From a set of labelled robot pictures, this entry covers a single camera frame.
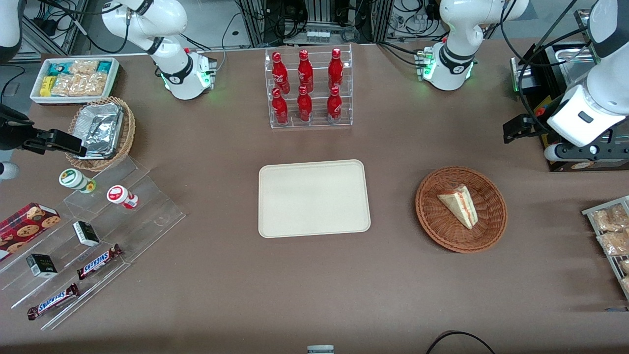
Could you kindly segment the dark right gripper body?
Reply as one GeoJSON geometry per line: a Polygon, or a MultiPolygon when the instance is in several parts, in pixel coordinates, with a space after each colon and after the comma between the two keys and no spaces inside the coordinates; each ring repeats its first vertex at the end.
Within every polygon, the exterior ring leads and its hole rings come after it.
{"type": "Polygon", "coordinates": [[[0,106],[0,149],[22,148],[29,139],[37,137],[37,130],[27,115],[6,105],[0,106]]]}

